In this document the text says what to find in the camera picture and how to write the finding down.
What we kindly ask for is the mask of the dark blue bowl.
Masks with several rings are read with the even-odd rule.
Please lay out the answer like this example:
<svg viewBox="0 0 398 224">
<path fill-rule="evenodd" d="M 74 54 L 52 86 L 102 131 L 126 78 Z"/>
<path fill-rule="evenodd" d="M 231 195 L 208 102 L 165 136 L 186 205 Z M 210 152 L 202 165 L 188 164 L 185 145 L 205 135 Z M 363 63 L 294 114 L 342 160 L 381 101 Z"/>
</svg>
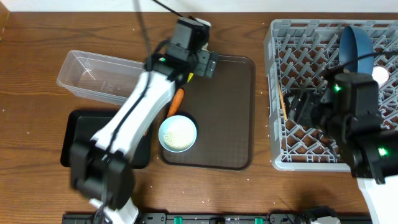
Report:
<svg viewBox="0 0 398 224">
<path fill-rule="evenodd" d="M 339 45 L 339 61 L 346 64 L 344 70 L 349 72 L 372 75 L 374 56 L 358 60 L 358 57 L 373 53 L 373 43 L 368 33 L 356 26 L 347 26 L 343 29 Z"/>
</svg>

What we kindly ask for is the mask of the pink cup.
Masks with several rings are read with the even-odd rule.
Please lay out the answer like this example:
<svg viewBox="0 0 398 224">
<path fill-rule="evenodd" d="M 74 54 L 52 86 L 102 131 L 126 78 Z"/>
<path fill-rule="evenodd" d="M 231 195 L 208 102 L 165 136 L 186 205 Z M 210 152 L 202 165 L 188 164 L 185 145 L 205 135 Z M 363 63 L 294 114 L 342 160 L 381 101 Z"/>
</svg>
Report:
<svg viewBox="0 0 398 224">
<path fill-rule="evenodd" d="M 373 68 L 372 78 L 377 82 L 378 87 L 381 88 L 388 81 L 389 72 L 382 66 L 375 66 Z"/>
</svg>

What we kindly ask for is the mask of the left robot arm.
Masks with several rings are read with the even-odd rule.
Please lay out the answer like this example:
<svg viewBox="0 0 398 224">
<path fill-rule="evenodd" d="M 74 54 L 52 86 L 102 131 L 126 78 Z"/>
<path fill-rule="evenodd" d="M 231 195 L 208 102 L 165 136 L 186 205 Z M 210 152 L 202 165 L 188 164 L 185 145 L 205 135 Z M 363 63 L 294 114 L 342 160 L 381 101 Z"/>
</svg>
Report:
<svg viewBox="0 0 398 224">
<path fill-rule="evenodd" d="M 212 77 L 219 55 L 201 49 L 180 60 L 154 53 L 147 58 L 136 87 L 113 118 L 88 142 L 70 147 L 71 186 L 96 206 L 92 223 L 135 223 L 139 214 L 131 195 L 131 162 L 158 112 L 177 99 L 176 88 L 193 75 Z"/>
</svg>

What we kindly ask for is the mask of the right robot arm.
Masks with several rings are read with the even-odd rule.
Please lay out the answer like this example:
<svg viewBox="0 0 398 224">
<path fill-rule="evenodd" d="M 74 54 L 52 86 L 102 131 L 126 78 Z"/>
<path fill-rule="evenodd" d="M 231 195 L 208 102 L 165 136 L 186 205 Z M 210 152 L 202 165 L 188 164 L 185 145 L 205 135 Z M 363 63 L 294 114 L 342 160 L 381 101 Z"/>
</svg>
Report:
<svg viewBox="0 0 398 224">
<path fill-rule="evenodd" d="M 381 126 L 377 90 L 297 90 L 284 101 L 289 119 L 336 142 L 373 223 L 397 223 L 397 131 Z"/>
</svg>

